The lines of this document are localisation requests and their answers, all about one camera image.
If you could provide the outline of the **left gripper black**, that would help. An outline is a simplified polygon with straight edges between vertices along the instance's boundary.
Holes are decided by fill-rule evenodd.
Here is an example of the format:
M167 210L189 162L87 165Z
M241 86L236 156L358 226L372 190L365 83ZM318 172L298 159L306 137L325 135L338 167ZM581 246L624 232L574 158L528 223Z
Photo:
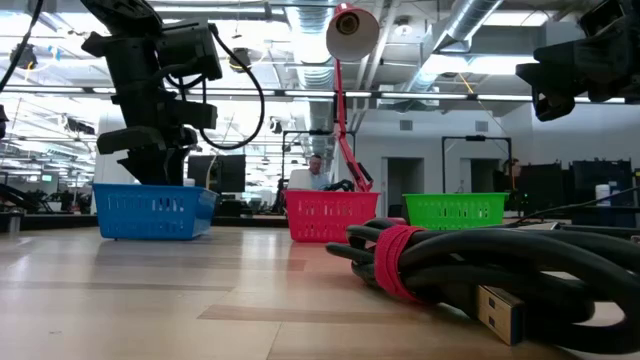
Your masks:
M93 32L82 49L106 59L115 94L126 124L101 134L102 155L125 151L117 161L143 185L182 185L184 160L197 144L197 134L186 128L213 129L217 109L190 102L168 90L164 81L173 67L161 68L154 40L157 36L101 36Z

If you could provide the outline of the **person behind white laptop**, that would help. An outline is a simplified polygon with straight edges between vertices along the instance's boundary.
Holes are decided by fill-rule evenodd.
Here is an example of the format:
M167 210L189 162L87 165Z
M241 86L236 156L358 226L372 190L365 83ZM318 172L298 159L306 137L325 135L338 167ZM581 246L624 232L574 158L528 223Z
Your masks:
M309 174L312 190L326 190L331 182L323 171L323 158L319 154L313 154L309 160Z

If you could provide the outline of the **red desk lamp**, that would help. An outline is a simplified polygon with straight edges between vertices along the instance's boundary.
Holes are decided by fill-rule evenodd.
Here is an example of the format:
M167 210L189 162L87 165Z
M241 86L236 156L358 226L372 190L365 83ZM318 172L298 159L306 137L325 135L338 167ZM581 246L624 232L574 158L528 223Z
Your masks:
M373 187L373 179L356 160L346 138L347 110L342 62L362 60L369 55L377 45L378 36L379 23L370 12L349 3L340 3L335 7L325 38L326 48L334 63L335 139L355 189L359 192L369 192Z

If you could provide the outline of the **silver ribbed ventilation duct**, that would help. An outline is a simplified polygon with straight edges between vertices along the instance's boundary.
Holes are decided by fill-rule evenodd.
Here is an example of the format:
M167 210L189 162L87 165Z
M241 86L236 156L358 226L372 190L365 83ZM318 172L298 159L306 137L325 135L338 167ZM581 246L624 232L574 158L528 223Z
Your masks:
M303 90L333 90L334 65L326 48L326 30L333 16L329 7L304 6L286 10L293 31L292 48L299 86ZM332 103L329 100L311 100L308 130L332 130ZM312 154L326 156L333 152L333 139L328 136L310 136Z

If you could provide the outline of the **black partition panel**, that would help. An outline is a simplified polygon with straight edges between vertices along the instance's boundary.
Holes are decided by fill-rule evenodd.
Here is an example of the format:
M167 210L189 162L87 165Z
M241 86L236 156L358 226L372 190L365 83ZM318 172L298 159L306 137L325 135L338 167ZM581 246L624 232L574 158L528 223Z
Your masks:
M572 202L583 203L596 198L596 187L608 185L610 194L633 187L631 162L629 160L585 160L574 161L570 170L572 180ZM579 209L572 214L573 225L606 227L636 227L636 213L622 210Z
M558 162L522 166L516 185L524 215L566 204L564 173Z

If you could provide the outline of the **red plastic basket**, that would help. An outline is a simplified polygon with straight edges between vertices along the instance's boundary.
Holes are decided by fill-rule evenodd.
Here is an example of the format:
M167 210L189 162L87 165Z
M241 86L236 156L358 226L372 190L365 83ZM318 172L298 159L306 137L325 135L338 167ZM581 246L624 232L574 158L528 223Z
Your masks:
M346 229L376 217L378 193L287 190L290 237L304 243L346 243Z

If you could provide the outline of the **black monitor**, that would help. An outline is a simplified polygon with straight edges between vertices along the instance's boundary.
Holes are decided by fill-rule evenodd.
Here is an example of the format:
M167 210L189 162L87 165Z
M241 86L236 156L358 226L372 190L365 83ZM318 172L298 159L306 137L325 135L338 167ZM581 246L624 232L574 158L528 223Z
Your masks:
M242 193L246 186L246 156L190 156L187 177L216 193Z

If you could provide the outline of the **white laptop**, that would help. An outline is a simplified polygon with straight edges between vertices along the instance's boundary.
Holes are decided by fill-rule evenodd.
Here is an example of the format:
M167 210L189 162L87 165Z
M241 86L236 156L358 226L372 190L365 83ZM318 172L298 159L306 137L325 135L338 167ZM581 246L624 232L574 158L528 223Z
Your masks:
M288 190L311 190L312 173L308 169L292 170L287 185Z

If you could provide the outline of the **green plastic basket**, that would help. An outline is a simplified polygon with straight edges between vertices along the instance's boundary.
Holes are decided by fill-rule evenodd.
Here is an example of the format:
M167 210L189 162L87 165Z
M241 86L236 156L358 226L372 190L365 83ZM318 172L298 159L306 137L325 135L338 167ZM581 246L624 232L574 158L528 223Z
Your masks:
M429 230L501 225L507 193L405 194L409 222Z

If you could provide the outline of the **blue plastic basket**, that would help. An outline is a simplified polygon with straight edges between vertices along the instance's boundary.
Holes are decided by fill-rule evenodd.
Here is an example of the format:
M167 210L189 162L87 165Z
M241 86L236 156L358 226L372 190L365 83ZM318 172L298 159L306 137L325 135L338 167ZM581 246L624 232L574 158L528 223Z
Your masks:
M191 240L209 231L217 194L201 187L95 184L104 238Z

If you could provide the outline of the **white column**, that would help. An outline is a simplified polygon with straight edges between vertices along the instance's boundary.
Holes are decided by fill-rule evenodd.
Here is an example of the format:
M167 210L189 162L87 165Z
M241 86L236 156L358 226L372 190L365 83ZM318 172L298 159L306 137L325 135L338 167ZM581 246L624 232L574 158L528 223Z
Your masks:
M124 129L126 127L122 113L118 107L107 110L103 113L98 121L98 136L103 133ZM100 150L96 154L95 164L95 183L109 184L133 184L135 178L128 170L118 163L119 160L127 157L125 150L114 152L113 154L103 155Z

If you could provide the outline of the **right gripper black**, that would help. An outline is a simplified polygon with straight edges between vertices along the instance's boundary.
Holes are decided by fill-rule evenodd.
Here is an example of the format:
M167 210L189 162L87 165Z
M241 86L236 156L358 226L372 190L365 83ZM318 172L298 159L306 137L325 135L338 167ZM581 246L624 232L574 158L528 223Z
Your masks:
M579 25L580 42L537 48L534 63L516 66L541 122L570 114L586 91L592 102L640 103L640 0L600 0Z

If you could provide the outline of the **black metal frame stand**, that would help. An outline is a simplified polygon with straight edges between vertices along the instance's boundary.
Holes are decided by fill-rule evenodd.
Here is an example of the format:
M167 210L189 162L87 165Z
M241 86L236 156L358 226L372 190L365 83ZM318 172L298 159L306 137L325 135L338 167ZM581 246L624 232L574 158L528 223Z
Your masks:
M494 137L494 136L485 136L485 135L466 135L466 136L442 136L441 137L441 178L442 178L442 192L446 193L447 190L447 182L446 182L446 142L448 140L464 140L465 142L486 142L486 141L503 141L507 144L507 162L509 169L512 168L512 159L513 159L513 145L512 139L510 137Z
M312 129L308 131L286 130L283 132L282 154L281 154L281 179L279 180L279 183L278 183L278 205L275 207L278 207L279 211L285 216L288 216L286 191L288 190L287 185L289 181L289 177L288 178L285 177L285 171L284 171L285 155L287 152L290 151L291 146L297 141L297 139L301 135L319 136L321 139L333 139L333 134L329 130L323 130L323 129ZM354 192L355 191L355 185L351 180L342 179L339 181L333 181L330 179L330 182L331 184L326 190L313 190L313 191L333 191L333 192L335 191Z

